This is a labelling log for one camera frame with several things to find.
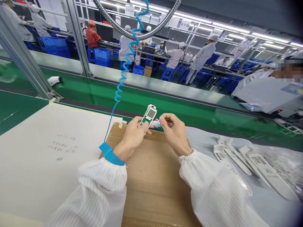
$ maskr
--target blue coiled cable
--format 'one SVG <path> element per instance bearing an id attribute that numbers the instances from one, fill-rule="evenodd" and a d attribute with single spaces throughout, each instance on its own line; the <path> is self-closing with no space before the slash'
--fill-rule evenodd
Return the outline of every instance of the blue coiled cable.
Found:
<path id="1" fill-rule="evenodd" d="M 135 29 L 133 29 L 133 31 L 132 31 L 132 34 L 133 34 L 133 36 L 134 36 L 134 38 L 135 38 L 136 41 L 130 42 L 130 43 L 128 44 L 128 46 L 129 46 L 129 48 L 130 48 L 130 50 L 131 50 L 132 52 L 126 54 L 127 62 L 124 62 L 124 63 L 123 63 L 123 68 L 124 68 L 125 70 L 121 71 L 121 78 L 120 78 L 120 80 L 119 80 L 119 84 L 118 84 L 118 86 L 117 86 L 117 91 L 116 91 L 116 96 L 115 96 L 115 101 L 116 101 L 116 103 L 115 103 L 115 105 L 114 105 L 113 111 L 111 112 L 110 122 L 111 122 L 111 119 L 112 119 L 112 117 L 113 117 L 114 110 L 115 110 L 117 104 L 120 102 L 120 100 L 118 100 L 118 98 L 121 98 L 121 95 L 119 95 L 118 93 L 119 93 L 119 92 L 123 92 L 123 91 L 120 89 L 120 87 L 125 86 L 125 85 L 121 82 L 121 80 L 126 79 L 126 77 L 123 75 L 123 73 L 128 73 L 128 72 L 129 72 L 129 70 L 127 69 L 126 65 L 131 65 L 131 64 L 132 64 L 132 62 L 128 59 L 128 56 L 131 56 L 131 55 L 135 55 L 135 54 L 136 54 L 135 51 L 134 51 L 134 49 L 132 48 L 132 45 L 134 45 L 134 44 L 138 45 L 138 44 L 139 44 L 139 40 L 138 40 L 138 38 L 137 38 L 135 32 L 141 32 L 141 31 L 143 31 L 143 24 L 142 24 L 142 22 L 141 22 L 141 20 L 140 20 L 139 17 L 140 17 L 140 16 L 143 16 L 143 15 L 146 15 L 146 14 L 148 14 L 148 12 L 149 12 L 148 0 L 144 0 L 144 2 L 145 2 L 145 4 L 146 4 L 146 6 L 147 6 L 147 7 L 146 7 L 146 10 L 145 10 L 145 11 L 141 11 L 141 12 L 139 12 L 139 13 L 136 14 L 136 18 L 137 18 L 137 21 L 139 22 L 140 27 L 139 27 L 139 28 L 135 28 Z M 107 132 L 106 132 L 106 135 L 105 135 L 105 138 L 104 138 L 104 142 L 105 142 L 105 140 L 106 140 L 106 136 L 107 136 L 108 130 L 110 129 L 110 122 L 109 122 L 109 124 L 108 124 L 108 128 L 107 128 Z"/>

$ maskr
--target cardboard box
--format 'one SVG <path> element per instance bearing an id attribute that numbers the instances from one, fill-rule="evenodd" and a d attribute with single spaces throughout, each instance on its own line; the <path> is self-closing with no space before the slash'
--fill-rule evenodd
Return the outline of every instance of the cardboard box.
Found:
<path id="1" fill-rule="evenodd" d="M 111 148 L 121 141 L 126 127 L 113 125 L 106 140 Z M 179 176 L 177 155 L 163 132 L 146 135 L 125 164 L 127 195 L 122 226 L 202 226 L 193 212 L 190 188 Z"/>
<path id="2" fill-rule="evenodd" d="M 145 66 L 143 76 L 151 77 L 152 67 Z"/>

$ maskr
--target left hand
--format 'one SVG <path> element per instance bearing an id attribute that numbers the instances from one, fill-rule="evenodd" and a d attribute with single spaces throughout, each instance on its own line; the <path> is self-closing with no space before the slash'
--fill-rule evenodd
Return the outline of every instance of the left hand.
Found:
<path id="1" fill-rule="evenodd" d="M 140 128 L 138 128 L 142 119 L 143 117 L 137 116 L 128 123 L 121 142 L 113 150 L 114 154 L 124 162 L 143 141 L 144 133 L 148 128 L 148 123 L 145 122 Z M 147 130 L 146 133 L 150 135 L 152 134 L 150 130 Z"/>

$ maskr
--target blue anti-static wrist strap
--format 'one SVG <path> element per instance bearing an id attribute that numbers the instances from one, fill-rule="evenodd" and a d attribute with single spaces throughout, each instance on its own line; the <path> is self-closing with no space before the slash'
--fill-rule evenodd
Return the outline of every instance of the blue anti-static wrist strap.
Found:
<path id="1" fill-rule="evenodd" d="M 100 145 L 100 150 L 104 154 L 104 158 L 108 160 L 110 163 L 118 165 L 118 166 L 124 166 L 124 162 L 121 161 L 114 153 L 113 150 L 107 145 L 106 142 Z"/>

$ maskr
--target hand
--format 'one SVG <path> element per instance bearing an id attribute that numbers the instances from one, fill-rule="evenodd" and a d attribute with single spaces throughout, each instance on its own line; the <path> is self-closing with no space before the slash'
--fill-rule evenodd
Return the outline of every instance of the hand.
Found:
<path id="1" fill-rule="evenodd" d="M 143 117 L 135 117 L 132 119 L 126 128 L 124 136 L 121 142 L 114 148 L 114 154 L 121 160 L 126 161 L 134 152 L 134 150 L 142 143 L 145 131 L 148 128 L 148 123 L 145 122 L 140 128 L 138 128 Z"/>
<path id="2" fill-rule="evenodd" d="M 168 144 L 178 156 L 189 155 L 193 152 L 187 140 L 185 124 L 176 115 L 164 113 L 160 116 L 159 121 Z"/>

